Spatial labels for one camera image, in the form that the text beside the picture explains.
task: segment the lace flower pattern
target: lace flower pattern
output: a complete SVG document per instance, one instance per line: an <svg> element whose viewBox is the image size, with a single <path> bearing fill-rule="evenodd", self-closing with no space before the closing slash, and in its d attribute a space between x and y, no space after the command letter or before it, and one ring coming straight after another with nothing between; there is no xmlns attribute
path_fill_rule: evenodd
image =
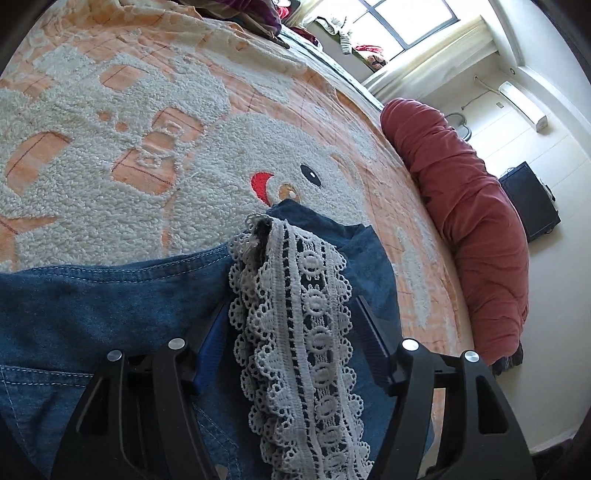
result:
<svg viewBox="0 0 591 480"><path fill-rule="evenodd" d="M372 462L362 441L363 399L345 303L351 285L333 245L265 215L234 237L230 322L234 355L252 401L249 424L261 436L272 480L365 480Z"/></svg>

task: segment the window frame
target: window frame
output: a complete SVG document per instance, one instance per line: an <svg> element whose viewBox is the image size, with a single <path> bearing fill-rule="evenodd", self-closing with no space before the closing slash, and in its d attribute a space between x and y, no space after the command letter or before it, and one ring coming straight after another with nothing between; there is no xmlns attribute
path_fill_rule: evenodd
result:
<svg viewBox="0 0 591 480"><path fill-rule="evenodd" d="M390 33L390 35L392 35L396 39L396 41L402 47L402 51L397 53L394 57L392 57L392 59L396 58L398 55L409 50L410 48L413 48L415 45L422 42L426 38L430 37L434 33L437 33L438 31L443 30L444 28L447 28L450 25L453 25L453 24L460 21L460 19L456 16L456 14L452 10L452 8L447 4L447 0L440 0L446 6L446 8L449 10L452 17L449 20L447 20L446 22L436 26L435 28L433 28L429 32L425 33L422 37L418 38L414 42L408 44L402 39L402 37L398 34L398 32L394 29L394 27L392 25L390 25L390 23L388 23L388 21L386 21L386 19L384 17L382 17L379 14L379 12L376 10L377 7L379 7L380 5L382 5L386 1L388 1L388 0L379 0L379 2L377 2L375 5L370 5L365 0L358 0L358 2L361 3L366 8L367 11L364 12L359 17L357 17L355 20L353 20L353 24L355 24L355 22L357 20L359 20L361 17L363 17L364 15L367 15L367 14L372 15L388 31L388 33Z"/></svg>

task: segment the blue denim fabric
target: blue denim fabric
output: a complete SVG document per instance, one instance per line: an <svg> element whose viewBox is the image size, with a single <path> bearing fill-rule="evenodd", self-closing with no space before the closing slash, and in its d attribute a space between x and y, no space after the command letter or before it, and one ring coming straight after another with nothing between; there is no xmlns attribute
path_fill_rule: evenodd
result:
<svg viewBox="0 0 591 480"><path fill-rule="evenodd" d="M344 227L290 200L269 213L335 245L348 259L344 274L353 295L364 295L379 317L399 321L394 274L372 228ZM106 353L149 353L182 336L228 294L231 264L221 245L124 267L0 274L0 415L43 474L49 476L67 422ZM270 478L259 438L248 427L250 403L239 385L234 337L230 330L220 374L194 399L196 417L214 463L229 468L228 479ZM355 391L365 400L364 439L375 457L394 400L373 383L354 333L350 339Z"/></svg>

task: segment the window pane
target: window pane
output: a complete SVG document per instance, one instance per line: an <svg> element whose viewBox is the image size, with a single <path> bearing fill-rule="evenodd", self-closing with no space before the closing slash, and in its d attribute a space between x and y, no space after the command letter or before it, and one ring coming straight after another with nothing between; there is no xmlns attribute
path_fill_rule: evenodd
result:
<svg viewBox="0 0 591 480"><path fill-rule="evenodd" d="M345 17L351 22L357 20L367 9L358 0L324 0L316 10L316 15L330 20L336 17L339 20L345 20Z"/></svg>
<svg viewBox="0 0 591 480"><path fill-rule="evenodd" d="M353 46L376 45L384 49L384 57L388 60L403 51L400 43L372 15L365 14L353 24Z"/></svg>
<svg viewBox="0 0 591 480"><path fill-rule="evenodd" d="M452 18L441 0L386 0L376 11L408 44Z"/></svg>

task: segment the bed sheet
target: bed sheet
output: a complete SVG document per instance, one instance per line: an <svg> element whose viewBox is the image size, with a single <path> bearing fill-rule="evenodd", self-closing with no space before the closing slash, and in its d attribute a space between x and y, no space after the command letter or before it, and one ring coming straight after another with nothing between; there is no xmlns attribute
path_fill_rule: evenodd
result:
<svg viewBox="0 0 591 480"><path fill-rule="evenodd" d="M194 252L292 198L372 224L405 335L471 348L453 261L381 104L284 38L289 50L173 2L58 0L0 79L0 269Z"/></svg>

